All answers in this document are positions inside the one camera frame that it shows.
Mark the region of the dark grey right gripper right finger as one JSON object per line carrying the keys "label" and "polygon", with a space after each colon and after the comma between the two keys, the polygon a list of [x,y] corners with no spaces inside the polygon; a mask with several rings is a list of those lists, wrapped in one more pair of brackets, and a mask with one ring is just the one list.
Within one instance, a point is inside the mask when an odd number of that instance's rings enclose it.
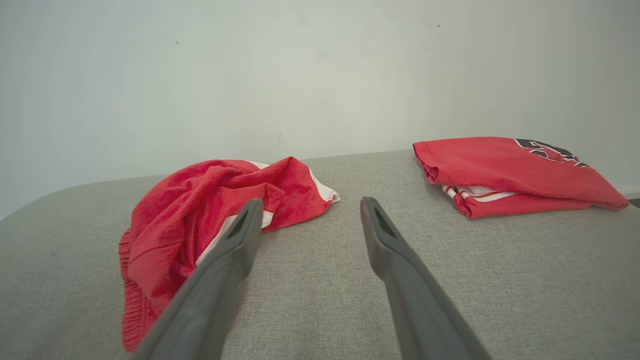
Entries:
{"label": "dark grey right gripper right finger", "polygon": [[493,360],[373,197],[359,205],[372,270],[384,282],[402,360]]}

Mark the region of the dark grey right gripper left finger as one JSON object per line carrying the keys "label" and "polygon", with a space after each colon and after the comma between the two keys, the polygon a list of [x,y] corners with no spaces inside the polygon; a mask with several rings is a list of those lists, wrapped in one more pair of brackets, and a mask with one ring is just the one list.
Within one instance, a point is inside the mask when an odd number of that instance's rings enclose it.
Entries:
{"label": "dark grey right gripper left finger", "polygon": [[131,360],[221,360],[240,287],[258,251],[263,208],[260,198],[247,201]]}

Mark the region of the red white shorts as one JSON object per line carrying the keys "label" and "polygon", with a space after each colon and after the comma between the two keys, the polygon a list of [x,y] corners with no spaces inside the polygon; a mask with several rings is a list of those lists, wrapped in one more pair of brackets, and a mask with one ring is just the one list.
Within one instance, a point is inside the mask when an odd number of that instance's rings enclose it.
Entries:
{"label": "red white shorts", "polygon": [[294,157],[272,164],[203,161],[157,183],[135,206],[119,242],[121,339],[128,353],[251,199],[262,199],[262,231],[269,232],[318,217],[340,197]]}

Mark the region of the red white jersey shirt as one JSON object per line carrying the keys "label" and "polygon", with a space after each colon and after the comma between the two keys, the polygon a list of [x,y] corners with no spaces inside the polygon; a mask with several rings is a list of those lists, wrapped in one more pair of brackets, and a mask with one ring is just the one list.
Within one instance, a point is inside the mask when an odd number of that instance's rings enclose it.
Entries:
{"label": "red white jersey shirt", "polygon": [[426,180],[469,219],[629,205],[594,168],[541,141],[458,137],[416,142],[413,150]]}

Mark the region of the grey fabric sofa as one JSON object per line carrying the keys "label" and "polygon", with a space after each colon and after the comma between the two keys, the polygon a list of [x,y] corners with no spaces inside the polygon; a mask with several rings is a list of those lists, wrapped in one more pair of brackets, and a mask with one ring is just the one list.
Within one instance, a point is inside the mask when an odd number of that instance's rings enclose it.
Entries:
{"label": "grey fabric sofa", "polygon": [[[640,208],[467,219],[412,150],[306,161],[340,202],[262,234],[225,360],[400,359],[360,202],[377,198],[495,360],[640,360]],[[0,220],[0,360],[130,360],[118,244],[162,176]]]}

